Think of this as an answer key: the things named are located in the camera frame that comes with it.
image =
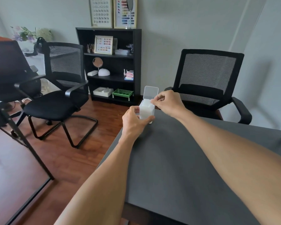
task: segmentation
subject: small framed chart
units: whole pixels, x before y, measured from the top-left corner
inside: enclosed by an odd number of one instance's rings
[[[130,17],[127,8],[127,0],[113,0],[114,28],[130,27]],[[131,28],[136,28],[138,0],[133,0],[131,11]]]
[[[92,28],[113,27],[113,0],[89,0]]]
[[[112,55],[113,36],[95,36],[95,54]]]

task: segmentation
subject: green rack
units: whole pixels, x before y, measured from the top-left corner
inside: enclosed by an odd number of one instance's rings
[[[133,94],[133,91],[122,90],[122,89],[118,88],[112,93],[112,97],[114,98],[114,96],[117,95],[117,96],[128,98],[128,101],[130,101],[130,96],[132,94]]]

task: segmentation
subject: black mesh chair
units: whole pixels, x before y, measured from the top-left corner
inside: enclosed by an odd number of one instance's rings
[[[232,93],[244,54],[217,50],[183,49],[173,90],[180,93],[185,107],[200,117],[221,120],[216,110],[234,103],[239,123],[250,124],[252,115]]]
[[[34,99],[41,95],[41,81],[35,80],[28,84],[22,84],[19,92],[15,88],[15,83],[25,81],[38,74],[29,67],[17,41],[0,41],[0,101],[13,102],[20,101],[22,109],[25,104],[22,99]],[[19,126],[26,117],[23,111],[11,115],[12,118],[19,117],[16,125]]]
[[[24,107],[24,112],[28,115],[28,121],[34,136],[40,140],[45,139],[59,125],[62,125],[70,144],[74,148],[79,148],[82,142],[96,128],[98,121],[91,117],[82,115],[73,115],[74,112],[88,101],[88,81],[85,80],[83,46],[71,43],[48,42],[43,45],[45,56],[45,72],[41,75],[30,79],[45,78],[60,88],[37,98]],[[24,81],[17,85],[21,90],[21,85],[27,83]],[[59,121],[42,136],[37,136],[31,117]],[[71,136],[66,128],[64,121],[70,117],[86,118],[95,122],[93,127],[87,132],[82,140],[74,145]]]

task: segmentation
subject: forearm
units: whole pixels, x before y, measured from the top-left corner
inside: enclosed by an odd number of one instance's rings
[[[77,191],[55,225],[118,225],[133,143],[134,139],[120,139],[111,154]]]
[[[186,109],[176,118],[255,217],[262,224],[281,224],[281,157]]]

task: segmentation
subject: open box lid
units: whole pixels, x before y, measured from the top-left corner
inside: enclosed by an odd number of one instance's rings
[[[151,87],[151,86],[145,86],[145,90],[143,92],[143,99],[153,99],[156,95],[158,95],[159,88],[157,87]]]

